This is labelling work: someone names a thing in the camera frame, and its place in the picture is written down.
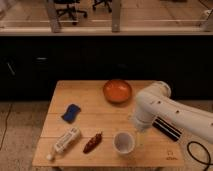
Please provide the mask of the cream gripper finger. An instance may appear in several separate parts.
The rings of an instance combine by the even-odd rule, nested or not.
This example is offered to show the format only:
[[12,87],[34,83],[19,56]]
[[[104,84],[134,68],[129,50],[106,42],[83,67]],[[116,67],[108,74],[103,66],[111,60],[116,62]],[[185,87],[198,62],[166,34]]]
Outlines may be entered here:
[[142,146],[145,141],[145,133],[144,132],[138,132],[136,134],[136,144],[138,147]]

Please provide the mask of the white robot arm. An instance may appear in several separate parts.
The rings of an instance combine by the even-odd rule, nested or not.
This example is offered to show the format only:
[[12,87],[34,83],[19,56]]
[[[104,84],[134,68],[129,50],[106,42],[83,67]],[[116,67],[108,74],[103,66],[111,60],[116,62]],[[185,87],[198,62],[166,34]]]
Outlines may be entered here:
[[172,100],[171,88],[163,81],[156,81],[136,94],[132,123],[137,130],[144,132],[151,127],[156,116],[168,119],[213,144],[213,113]]

